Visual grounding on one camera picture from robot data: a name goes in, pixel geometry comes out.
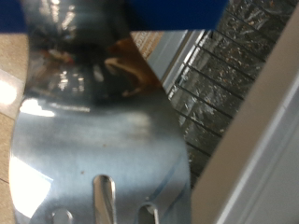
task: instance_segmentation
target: stainless steel surface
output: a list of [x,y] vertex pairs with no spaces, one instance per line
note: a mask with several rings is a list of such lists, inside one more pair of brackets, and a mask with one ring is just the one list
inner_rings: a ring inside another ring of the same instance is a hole
[[298,223],[299,7],[192,193],[192,223]]
[[118,1],[27,0],[9,183],[19,224],[190,223],[185,143]]

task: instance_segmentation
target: metal grid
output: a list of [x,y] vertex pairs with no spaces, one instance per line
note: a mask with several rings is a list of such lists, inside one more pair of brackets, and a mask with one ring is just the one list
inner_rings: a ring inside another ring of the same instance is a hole
[[214,32],[200,34],[168,96],[190,156],[192,186],[225,134],[297,0],[231,1]]

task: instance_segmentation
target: tiled floor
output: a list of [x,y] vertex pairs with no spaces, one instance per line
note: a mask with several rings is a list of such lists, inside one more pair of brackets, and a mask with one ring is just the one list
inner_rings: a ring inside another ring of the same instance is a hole
[[10,137],[26,79],[26,35],[0,35],[0,224],[13,224],[9,192]]

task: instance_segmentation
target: blue edge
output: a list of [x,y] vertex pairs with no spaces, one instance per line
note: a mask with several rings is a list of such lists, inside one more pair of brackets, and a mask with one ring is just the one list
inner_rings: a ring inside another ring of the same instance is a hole
[[[132,31],[214,29],[227,0],[127,0]],[[25,33],[19,0],[0,0],[0,33]]]

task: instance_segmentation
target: metal spatula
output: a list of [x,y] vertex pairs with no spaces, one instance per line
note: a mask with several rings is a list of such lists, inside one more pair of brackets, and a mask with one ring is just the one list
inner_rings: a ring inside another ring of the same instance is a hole
[[16,223],[190,223],[177,118],[113,0],[24,0],[30,62],[12,139]]

